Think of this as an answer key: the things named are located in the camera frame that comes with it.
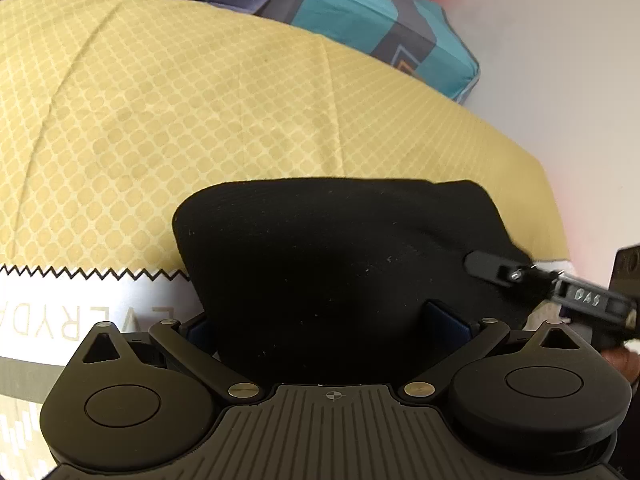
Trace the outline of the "person's right hand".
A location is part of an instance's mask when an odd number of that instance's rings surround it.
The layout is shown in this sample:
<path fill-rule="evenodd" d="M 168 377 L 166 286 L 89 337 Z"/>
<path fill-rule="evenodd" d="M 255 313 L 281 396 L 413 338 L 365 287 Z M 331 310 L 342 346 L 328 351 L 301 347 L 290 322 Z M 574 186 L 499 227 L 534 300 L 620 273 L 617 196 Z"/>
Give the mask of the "person's right hand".
<path fill-rule="evenodd" d="M 601 351 L 601 356 L 620 372 L 628 382 L 636 384 L 640 376 L 640 356 L 625 346 L 609 348 Z"/>

